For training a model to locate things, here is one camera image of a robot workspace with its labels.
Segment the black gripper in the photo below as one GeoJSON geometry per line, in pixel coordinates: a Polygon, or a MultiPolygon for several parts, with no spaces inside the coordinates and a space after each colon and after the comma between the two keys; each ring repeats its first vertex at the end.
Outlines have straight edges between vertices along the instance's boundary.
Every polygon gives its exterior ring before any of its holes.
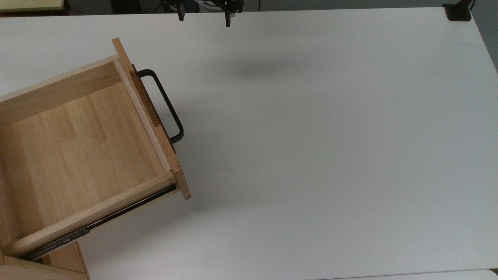
{"type": "Polygon", "coordinates": [[[176,11],[178,9],[180,21],[184,21],[185,12],[225,12],[226,27],[231,26],[233,13],[242,13],[244,10],[243,0],[162,0],[161,5],[165,10],[176,11]]]}

